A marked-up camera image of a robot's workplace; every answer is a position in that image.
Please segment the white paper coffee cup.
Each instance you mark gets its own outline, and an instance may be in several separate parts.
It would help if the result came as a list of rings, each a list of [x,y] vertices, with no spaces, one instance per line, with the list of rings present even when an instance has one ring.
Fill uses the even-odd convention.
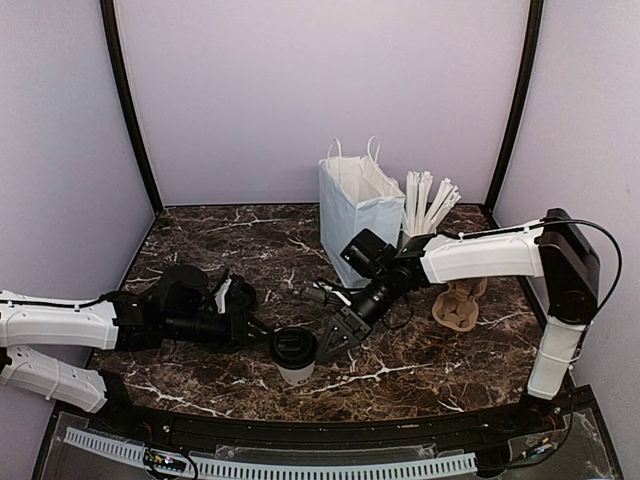
[[[306,384],[310,380],[315,369],[315,362],[305,362],[302,366],[283,366],[278,364],[277,368],[282,379],[288,385],[297,387]]]

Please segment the black plastic cup lid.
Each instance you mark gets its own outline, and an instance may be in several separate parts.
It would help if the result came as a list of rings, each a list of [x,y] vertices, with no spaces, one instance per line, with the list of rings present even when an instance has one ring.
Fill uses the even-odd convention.
[[[258,310],[256,291],[253,286],[247,283],[232,284],[227,291],[225,300],[228,305],[237,306],[250,312]]]

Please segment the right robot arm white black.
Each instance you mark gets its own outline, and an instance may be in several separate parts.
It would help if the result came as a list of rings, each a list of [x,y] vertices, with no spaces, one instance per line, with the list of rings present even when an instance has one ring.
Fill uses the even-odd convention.
[[[410,291],[456,280],[535,277],[546,283],[549,308],[526,393],[510,413],[521,434],[534,432],[577,359],[585,335],[608,302],[599,294],[600,260],[581,229],[586,221],[555,208],[522,225],[475,233],[429,234],[397,249],[369,229],[341,253],[367,279],[329,320],[316,360],[330,361],[358,346],[391,306]]]

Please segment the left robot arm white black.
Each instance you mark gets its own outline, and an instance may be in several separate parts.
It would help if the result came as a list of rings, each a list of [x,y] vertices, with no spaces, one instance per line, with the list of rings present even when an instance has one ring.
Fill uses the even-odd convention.
[[[229,271],[215,285],[191,265],[174,265],[144,292],[112,291],[94,300],[1,293],[1,383],[101,412],[120,436],[141,427],[120,375],[74,367],[38,345],[103,351],[158,349],[166,340],[234,352],[267,341],[272,329],[255,316],[255,289]]]

